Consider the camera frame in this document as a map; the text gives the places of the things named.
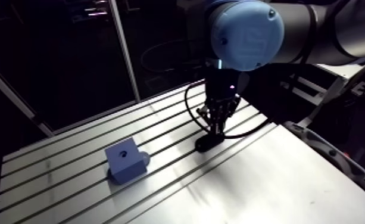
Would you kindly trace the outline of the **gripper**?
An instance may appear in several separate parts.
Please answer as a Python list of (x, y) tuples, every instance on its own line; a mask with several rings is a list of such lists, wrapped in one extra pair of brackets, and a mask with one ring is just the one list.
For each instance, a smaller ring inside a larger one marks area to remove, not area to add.
[(232, 69), (205, 69), (206, 103), (216, 101), (230, 101), (238, 91), (240, 72)]

